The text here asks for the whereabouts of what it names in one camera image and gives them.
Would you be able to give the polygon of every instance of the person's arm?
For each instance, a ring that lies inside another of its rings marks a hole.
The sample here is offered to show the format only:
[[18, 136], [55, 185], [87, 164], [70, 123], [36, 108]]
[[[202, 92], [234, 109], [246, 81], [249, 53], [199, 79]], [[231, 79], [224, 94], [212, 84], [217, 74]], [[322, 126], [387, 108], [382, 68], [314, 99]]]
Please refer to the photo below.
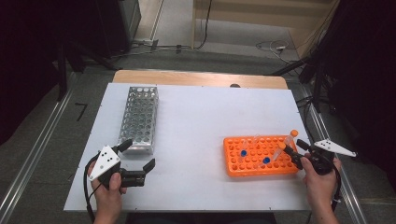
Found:
[[[90, 165], [88, 175], [90, 175], [94, 165], [95, 162]], [[126, 193], [126, 188], [120, 187], [120, 174], [115, 173], [111, 176], [108, 189], [106, 189], [105, 186], [100, 185], [98, 179], [93, 180], [91, 184], [92, 189], [99, 187], [94, 193], [97, 206], [94, 224], [116, 223], [122, 208], [121, 194]]]
[[[341, 162], [334, 159], [334, 165], [338, 170]], [[307, 200], [312, 208], [312, 215], [318, 224], [339, 223], [332, 211], [332, 194], [336, 185], [335, 172], [327, 175], [318, 175], [308, 158], [301, 158], [306, 176], [304, 182], [307, 188]]]

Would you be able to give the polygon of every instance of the blue cap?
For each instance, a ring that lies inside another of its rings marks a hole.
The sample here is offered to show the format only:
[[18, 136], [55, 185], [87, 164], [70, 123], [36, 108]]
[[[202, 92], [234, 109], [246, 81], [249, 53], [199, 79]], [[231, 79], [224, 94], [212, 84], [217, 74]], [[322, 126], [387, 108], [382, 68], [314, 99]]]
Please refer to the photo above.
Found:
[[242, 150], [242, 151], [241, 151], [241, 156], [242, 156], [242, 157], [245, 157], [247, 154], [248, 154], [248, 153], [247, 153], [246, 150]]
[[262, 160], [262, 163], [267, 164], [271, 160], [268, 157], [265, 157], [264, 160]]

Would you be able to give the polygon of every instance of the orange rack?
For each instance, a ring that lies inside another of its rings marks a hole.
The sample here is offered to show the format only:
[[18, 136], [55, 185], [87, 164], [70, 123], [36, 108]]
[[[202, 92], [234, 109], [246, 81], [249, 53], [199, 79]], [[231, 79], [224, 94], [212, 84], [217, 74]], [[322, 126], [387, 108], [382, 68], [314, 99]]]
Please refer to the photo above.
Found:
[[[287, 135], [240, 136], [224, 138], [227, 173], [230, 176], [284, 175], [297, 173], [298, 168], [288, 154], [281, 151], [276, 160], [274, 154]], [[291, 141], [291, 147], [297, 152]]]

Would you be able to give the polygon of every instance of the wooden table edge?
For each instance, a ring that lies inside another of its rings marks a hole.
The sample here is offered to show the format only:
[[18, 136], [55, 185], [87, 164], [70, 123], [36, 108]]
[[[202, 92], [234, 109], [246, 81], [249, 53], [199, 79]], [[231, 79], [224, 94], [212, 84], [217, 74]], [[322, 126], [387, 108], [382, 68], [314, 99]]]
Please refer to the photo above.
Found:
[[288, 90], [283, 77], [164, 70], [120, 70], [113, 83], [230, 87]]

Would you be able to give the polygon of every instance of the black curtain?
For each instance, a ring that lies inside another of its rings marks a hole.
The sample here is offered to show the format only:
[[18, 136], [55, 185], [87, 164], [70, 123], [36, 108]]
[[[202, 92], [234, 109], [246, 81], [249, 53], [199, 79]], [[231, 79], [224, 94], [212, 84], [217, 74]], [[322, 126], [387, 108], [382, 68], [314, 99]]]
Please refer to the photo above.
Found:
[[47, 8], [35, 1], [0, 3], [0, 145], [59, 80]]
[[329, 91], [358, 136], [354, 146], [396, 189], [396, 2], [342, 1], [348, 15], [326, 52]]

